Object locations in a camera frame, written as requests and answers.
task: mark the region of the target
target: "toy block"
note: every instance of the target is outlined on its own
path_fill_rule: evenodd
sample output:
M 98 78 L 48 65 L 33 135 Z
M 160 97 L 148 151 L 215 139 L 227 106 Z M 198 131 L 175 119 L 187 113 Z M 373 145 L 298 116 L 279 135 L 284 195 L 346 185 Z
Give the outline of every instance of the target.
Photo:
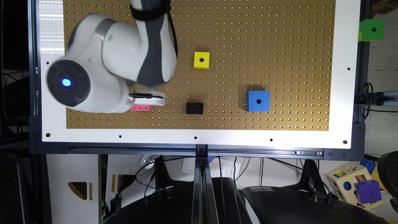
M 132 111 L 151 111 L 152 106 L 149 105 L 133 105 L 131 108 Z
M 195 52 L 193 67 L 196 69 L 209 69 L 210 52 Z
M 365 180 L 358 183 L 354 183 L 356 197 L 359 202 L 371 203 L 381 200 L 379 182 L 375 180 Z
M 203 103 L 187 103 L 186 114 L 203 114 Z
M 362 180 L 372 180 L 367 168 L 357 162 L 349 162 L 325 174 L 336 196 L 347 203 L 365 210 L 375 208 L 384 202 L 361 203 L 357 199 L 354 184 Z
M 269 91 L 248 91 L 248 112 L 269 111 Z
M 381 40 L 384 37 L 384 21 L 380 19 L 366 19 L 359 23 L 359 41 L 369 42 Z
M 367 159 L 364 159 L 364 161 L 359 162 L 359 164 L 361 164 L 362 166 L 365 166 L 368 169 L 370 175 L 372 175 L 374 168 L 376 168 L 376 166 L 377 166 L 377 164 L 375 162 L 369 161 Z

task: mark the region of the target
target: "pegboard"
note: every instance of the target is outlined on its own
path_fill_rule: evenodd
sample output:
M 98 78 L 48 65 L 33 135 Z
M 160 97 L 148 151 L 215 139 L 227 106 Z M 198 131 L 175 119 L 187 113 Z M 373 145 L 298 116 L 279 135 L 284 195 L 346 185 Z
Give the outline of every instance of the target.
M 178 40 L 165 106 L 121 114 L 67 110 L 67 128 L 327 131 L 335 0 L 172 1 Z M 65 48 L 89 14 L 135 25 L 129 1 L 64 0 Z M 193 68 L 195 51 L 210 69 Z M 271 92 L 270 112 L 246 111 L 250 90 Z M 203 103 L 203 115 L 185 103 Z

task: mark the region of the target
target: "yellow block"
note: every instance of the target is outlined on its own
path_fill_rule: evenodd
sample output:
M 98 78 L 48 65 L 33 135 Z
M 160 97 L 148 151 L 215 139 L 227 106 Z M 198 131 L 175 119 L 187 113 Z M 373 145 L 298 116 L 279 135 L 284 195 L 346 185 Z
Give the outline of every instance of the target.
M 210 53 L 195 52 L 193 67 L 196 69 L 209 69 Z

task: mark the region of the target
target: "black block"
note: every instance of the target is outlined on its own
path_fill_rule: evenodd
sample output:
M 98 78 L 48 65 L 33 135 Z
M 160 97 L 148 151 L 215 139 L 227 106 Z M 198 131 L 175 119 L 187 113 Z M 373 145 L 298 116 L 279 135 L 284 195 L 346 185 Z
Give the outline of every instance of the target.
M 187 103 L 186 114 L 203 114 L 203 103 Z

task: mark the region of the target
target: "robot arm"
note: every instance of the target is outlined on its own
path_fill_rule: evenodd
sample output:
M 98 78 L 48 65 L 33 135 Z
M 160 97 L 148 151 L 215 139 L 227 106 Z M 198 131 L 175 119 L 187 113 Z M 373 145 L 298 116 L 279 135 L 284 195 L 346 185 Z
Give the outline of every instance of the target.
M 131 4 L 145 12 L 164 2 L 132 0 Z M 137 20 L 137 27 L 90 15 L 75 28 L 69 44 L 47 75 L 49 90 L 60 103 L 94 113 L 122 113 L 134 103 L 164 105 L 163 93 L 134 91 L 132 85 L 155 88 L 173 76 L 177 56 L 167 13 L 151 21 Z

